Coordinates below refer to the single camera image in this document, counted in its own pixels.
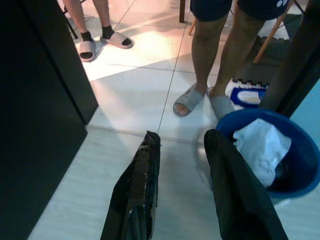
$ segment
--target black cabinet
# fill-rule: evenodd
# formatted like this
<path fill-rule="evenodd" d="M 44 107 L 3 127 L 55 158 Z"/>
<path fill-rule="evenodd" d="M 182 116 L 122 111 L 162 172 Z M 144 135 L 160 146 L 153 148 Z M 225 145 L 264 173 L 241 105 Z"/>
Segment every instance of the black cabinet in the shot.
<path fill-rule="evenodd" d="M 72 79 L 57 64 L 64 54 L 51 55 L 57 46 L 45 46 L 20 1 L 5 5 L 0 17 L 0 239 L 20 240 L 28 238 L 67 171 L 98 104 L 72 40 L 64 46 L 70 49 L 65 59 L 84 77 L 68 86 Z M 88 102 L 80 107 L 74 94 L 79 86 Z"/>

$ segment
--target blue plastic basin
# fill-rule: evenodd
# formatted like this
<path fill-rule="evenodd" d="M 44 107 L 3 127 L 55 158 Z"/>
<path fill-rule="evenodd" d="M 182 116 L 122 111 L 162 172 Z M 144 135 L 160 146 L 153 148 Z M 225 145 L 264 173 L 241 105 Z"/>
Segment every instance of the blue plastic basin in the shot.
<path fill-rule="evenodd" d="M 287 117 L 261 108 L 234 111 L 225 116 L 216 130 L 232 139 L 235 131 L 256 119 L 263 119 L 292 139 L 289 152 L 282 161 L 289 166 L 291 177 L 285 186 L 269 191 L 271 198 L 291 199 L 304 196 L 320 182 L 320 152 L 310 136 Z"/>

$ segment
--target black sock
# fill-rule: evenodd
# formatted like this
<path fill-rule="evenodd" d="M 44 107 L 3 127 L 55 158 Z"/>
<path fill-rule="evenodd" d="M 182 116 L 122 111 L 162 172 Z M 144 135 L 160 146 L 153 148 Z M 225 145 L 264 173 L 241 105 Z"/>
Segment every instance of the black sock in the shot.
<path fill-rule="evenodd" d="M 92 39 L 92 37 L 91 37 L 91 34 L 90 34 L 90 32 L 89 31 L 86 31 L 86 32 L 84 32 L 84 33 L 81 33 L 81 37 L 82 37 L 82 40 L 83 41 L 90 41 L 90 42 L 94 42 L 94 40 Z"/>
<path fill-rule="evenodd" d="M 104 39 L 110 39 L 112 34 L 114 34 L 114 33 L 115 33 L 115 31 L 112 29 L 111 25 L 102 27 L 102 37 Z M 124 46 L 128 46 L 130 44 L 131 44 L 131 40 L 129 38 L 125 39 L 122 42 L 122 45 L 124 45 Z"/>
<path fill-rule="evenodd" d="M 111 25 L 102 27 L 102 37 L 104 39 L 110 39 L 112 34 L 114 34 L 114 33 L 115 33 L 115 31 L 112 29 Z"/>

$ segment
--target tile grout line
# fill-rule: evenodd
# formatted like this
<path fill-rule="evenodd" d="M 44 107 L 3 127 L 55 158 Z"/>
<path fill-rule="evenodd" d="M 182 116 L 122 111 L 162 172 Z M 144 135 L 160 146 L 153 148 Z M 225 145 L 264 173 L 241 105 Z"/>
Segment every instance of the tile grout line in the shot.
<path fill-rule="evenodd" d="M 118 25 L 120 24 L 120 22 L 122 21 L 122 19 L 124 19 L 125 15 L 129 12 L 130 8 L 132 7 L 132 5 L 133 5 L 135 2 L 136 2 L 136 0 L 134 0 L 134 1 L 131 3 L 130 7 L 129 7 L 128 10 L 123 14 L 122 18 L 118 21 L 118 23 L 116 24 L 116 26 L 115 26 L 114 29 L 116 29 L 116 28 L 118 27 Z"/>
<path fill-rule="evenodd" d="M 177 73 L 185 73 L 185 74 L 194 74 L 193 71 L 183 71 L 183 70 L 174 70 L 174 69 L 165 69 L 165 68 L 155 68 L 155 67 L 147 67 L 147 66 L 133 66 L 133 65 L 123 65 L 123 64 L 116 64 L 116 63 L 105 63 L 105 62 L 98 62 L 98 64 L 104 65 L 112 65 L 112 66 L 120 66 L 120 67 L 130 67 L 136 69 L 149 69 L 149 70 L 159 70 L 159 71 L 167 71 L 167 72 L 177 72 Z M 210 76 L 218 76 L 217 74 L 210 73 Z"/>
<path fill-rule="evenodd" d="M 95 126 L 95 125 L 87 125 L 86 130 L 88 131 L 89 129 L 106 131 L 106 132 L 110 132 L 110 133 L 122 134 L 122 135 L 126 135 L 126 136 L 139 137 L 139 138 L 144 138 L 144 136 L 146 135 L 145 133 L 142 133 L 142 132 L 120 130 L 120 129 L 110 128 L 110 127 Z M 192 145 L 192 146 L 204 146 L 203 143 L 198 142 L 198 141 L 185 140 L 185 139 L 181 139 L 181 138 L 174 138 L 174 137 L 167 137 L 167 136 L 161 136 L 161 140 L 166 141 L 166 142 L 172 142 L 172 143 L 188 144 L 188 145 Z"/>
<path fill-rule="evenodd" d="M 162 111 L 162 115 L 161 115 L 161 119 L 160 119 L 160 123 L 159 123 L 159 127 L 158 127 L 157 134 L 159 134 L 159 132 L 160 132 L 160 127 L 161 127 L 161 124 L 162 124 L 162 120 L 163 120 L 163 118 L 164 118 L 164 114 L 165 114 L 165 110 L 166 110 L 166 106 L 167 106 L 167 101 L 168 101 L 168 97 L 169 97 L 169 93 L 170 93 L 170 89 L 171 89 L 171 84 L 172 84 L 172 81 L 173 81 L 173 79 L 174 79 L 174 75 L 175 75 L 175 71 L 176 71 L 177 62 L 178 62 L 178 59 L 179 59 L 179 54 L 180 54 L 182 42 L 183 42 L 183 40 L 184 40 L 185 33 L 186 33 L 186 29 L 187 29 L 189 14 L 190 14 L 190 10 L 189 10 L 188 15 L 187 15 L 187 18 L 186 18 L 186 23 L 185 23 L 185 25 L 184 25 L 184 30 L 183 30 L 183 34 L 182 34 L 182 38 L 181 38 L 179 50 L 178 50 L 178 53 L 177 53 L 177 56 L 176 56 L 174 68 L 173 68 L 173 71 L 172 71 L 171 82 L 170 82 L 169 89 L 168 89 L 168 92 L 167 92 L 167 95 L 166 95 L 166 98 L 165 98 L 164 107 L 163 107 L 163 111 Z"/>

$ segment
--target dark blue shorts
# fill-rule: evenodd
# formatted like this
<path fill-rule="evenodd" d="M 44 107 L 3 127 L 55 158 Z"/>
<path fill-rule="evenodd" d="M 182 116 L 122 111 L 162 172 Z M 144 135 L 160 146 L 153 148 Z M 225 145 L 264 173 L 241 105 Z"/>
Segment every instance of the dark blue shorts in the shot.
<path fill-rule="evenodd" d="M 259 20 L 279 17 L 287 8 L 289 0 L 238 0 L 238 6 L 249 16 Z M 214 21 L 225 16 L 232 0 L 191 0 L 190 9 L 203 22 Z"/>

